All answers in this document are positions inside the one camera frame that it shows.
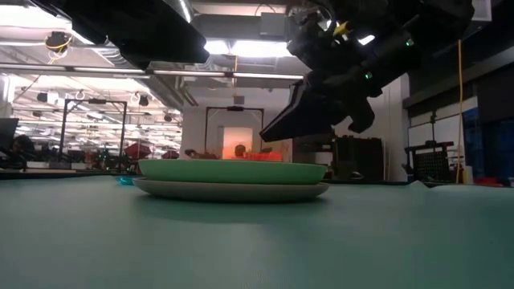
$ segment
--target white plate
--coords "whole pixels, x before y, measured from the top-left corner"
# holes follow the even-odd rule
[[[157,197],[187,201],[289,202],[309,201],[328,189],[318,185],[243,185],[134,179],[134,185]]]

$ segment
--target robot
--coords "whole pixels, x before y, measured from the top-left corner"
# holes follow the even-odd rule
[[[266,142],[331,132],[346,117],[349,130],[364,132],[375,117],[367,98],[460,39],[475,13],[471,0],[310,2],[288,50],[312,70],[260,133]]]

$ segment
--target stacked plates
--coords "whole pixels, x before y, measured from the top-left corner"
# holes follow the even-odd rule
[[[140,160],[134,185],[158,197],[188,201],[308,201],[324,193],[323,165],[266,161]]]

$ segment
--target table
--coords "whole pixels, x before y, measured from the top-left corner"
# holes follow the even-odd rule
[[[202,204],[112,177],[0,181],[1,288],[513,288],[514,193],[334,185]]]

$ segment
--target green plate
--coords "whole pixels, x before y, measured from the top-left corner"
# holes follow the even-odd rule
[[[326,171],[323,165],[270,161],[140,160],[139,166],[151,181],[261,185],[315,185]]]

